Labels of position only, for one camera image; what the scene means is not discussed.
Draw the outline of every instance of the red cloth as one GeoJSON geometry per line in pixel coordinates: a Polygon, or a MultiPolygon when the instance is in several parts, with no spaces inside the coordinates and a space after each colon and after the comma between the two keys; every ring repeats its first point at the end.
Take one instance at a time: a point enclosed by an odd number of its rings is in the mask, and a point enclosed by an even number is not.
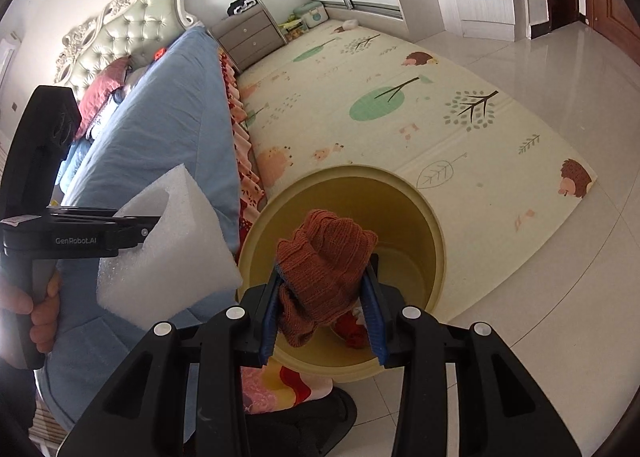
{"type": "Polygon", "coordinates": [[[358,325],[353,311],[347,311],[332,325],[332,329],[352,349],[369,346],[369,333],[364,325],[358,325]]]}
{"type": "Polygon", "coordinates": [[[162,56],[166,53],[166,47],[162,47],[162,49],[158,49],[156,54],[154,54],[154,61],[158,61],[162,56]]]}

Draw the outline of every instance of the label sticker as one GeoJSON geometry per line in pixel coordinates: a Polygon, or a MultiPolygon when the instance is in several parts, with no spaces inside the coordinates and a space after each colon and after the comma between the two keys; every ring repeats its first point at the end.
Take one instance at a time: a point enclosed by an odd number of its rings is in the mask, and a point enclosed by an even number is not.
{"type": "Polygon", "coordinates": [[[40,218],[40,215],[19,215],[18,217],[5,218],[4,220],[0,220],[0,222],[15,228],[21,222],[33,220],[34,218],[40,218]]]}

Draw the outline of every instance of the floor tile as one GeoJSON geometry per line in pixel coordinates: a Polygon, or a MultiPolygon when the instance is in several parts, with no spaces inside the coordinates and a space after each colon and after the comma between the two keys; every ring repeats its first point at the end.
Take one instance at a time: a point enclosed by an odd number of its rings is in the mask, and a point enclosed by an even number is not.
{"type": "Polygon", "coordinates": [[[384,399],[382,399],[373,377],[354,381],[353,383],[340,383],[337,386],[351,395],[355,401],[356,407],[358,407],[356,424],[367,423],[389,415],[384,399]]]}
{"type": "Polygon", "coordinates": [[[514,346],[583,455],[615,427],[640,382],[640,247],[619,220],[554,311],[514,346]]]}
{"type": "Polygon", "coordinates": [[[462,66],[469,65],[479,58],[507,47],[509,44],[510,42],[503,40],[461,38],[446,31],[416,42],[416,45],[462,66]]]}
{"type": "Polygon", "coordinates": [[[460,410],[458,408],[458,386],[447,389],[447,456],[460,455],[460,410]]]}
{"type": "Polygon", "coordinates": [[[390,413],[400,410],[402,376],[404,376],[404,367],[389,369],[374,377],[390,413]]]}
{"type": "Polygon", "coordinates": [[[394,447],[396,425],[388,415],[351,428],[328,457],[389,457],[394,447]]]}
{"type": "Polygon", "coordinates": [[[629,226],[636,243],[640,245],[640,177],[636,178],[636,183],[631,190],[625,209],[622,210],[622,218],[625,219],[626,225],[629,226]]]}
{"type": "Polygon", "coordinates": [[[454,318],[452,324],[468,328],[478,321],[487,322],[508,345],[513,345],[574,286],[604,245],[618,217],[618,211],[596,182],[533,257],[454,318]]]}
{"type": "Polygon", "coordinates": [[[581,23],[468,69],[538,114],[590,163],[622,211],[640,168],[640,66],[581,23]]]}

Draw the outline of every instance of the blue bedsheet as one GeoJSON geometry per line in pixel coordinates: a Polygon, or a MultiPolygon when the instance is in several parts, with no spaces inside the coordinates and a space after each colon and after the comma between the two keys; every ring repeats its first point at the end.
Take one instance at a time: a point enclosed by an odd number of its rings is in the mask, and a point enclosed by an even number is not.
{"type": "Polygon", "coordinates": [[[56,184],[60,185],[62,193],[68,191],[71,181],[76,176],[76,172],[80,168],[82,161],[91,148],[91,142],[81,137],[71,144],[69,153],[66,159],[60,163],[60,169],[58,170],[58,176],[56,177],[56,184]]]}
{"type": "MultiPolygon", "coordinates": [[[[185,32],[120,105],[87,153],[63,204],[118,209],[182,163],[209,198],[226,243],[235,252],[238,168],[218,44],[202,27],[185,32]]],[[[144,334],[98,306],[97,269],[98,260],[58,263],[64,283],[58,335],[37,377],[47,405],[66,429],[144,334]]],[[[231,293],[214,294],[172,321],[178,328],[194,325],[233,302],[231,293]]],[[[195,376],[192,369],[186,434],[194,429],[195,376]]]]}

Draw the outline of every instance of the nightstand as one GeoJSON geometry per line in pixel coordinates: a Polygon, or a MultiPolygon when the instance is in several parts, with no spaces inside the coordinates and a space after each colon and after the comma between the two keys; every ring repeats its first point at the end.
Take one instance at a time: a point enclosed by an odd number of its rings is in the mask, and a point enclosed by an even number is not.
{"type": "Polygon", "coordinates": [[[225,18],[211,27],[209,33],[241,72],[287,43],[261,2],[241,14],[225,18]]]}

